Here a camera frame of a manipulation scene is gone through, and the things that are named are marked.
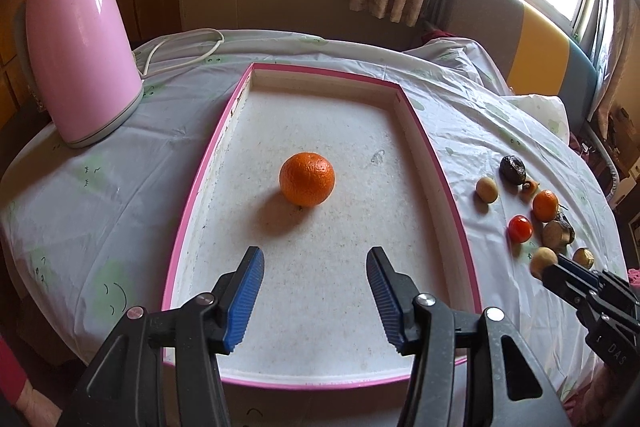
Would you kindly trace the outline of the person's left hand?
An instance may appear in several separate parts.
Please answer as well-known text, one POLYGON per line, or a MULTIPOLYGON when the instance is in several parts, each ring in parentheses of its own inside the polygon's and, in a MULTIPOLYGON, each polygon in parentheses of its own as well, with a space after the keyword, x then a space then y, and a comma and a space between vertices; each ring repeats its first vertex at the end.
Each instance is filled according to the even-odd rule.
POLYGON ((15 408, 32 427, 55 427, 62 413, 56 404, 32 387, 30 381, 25 381, 15 408))

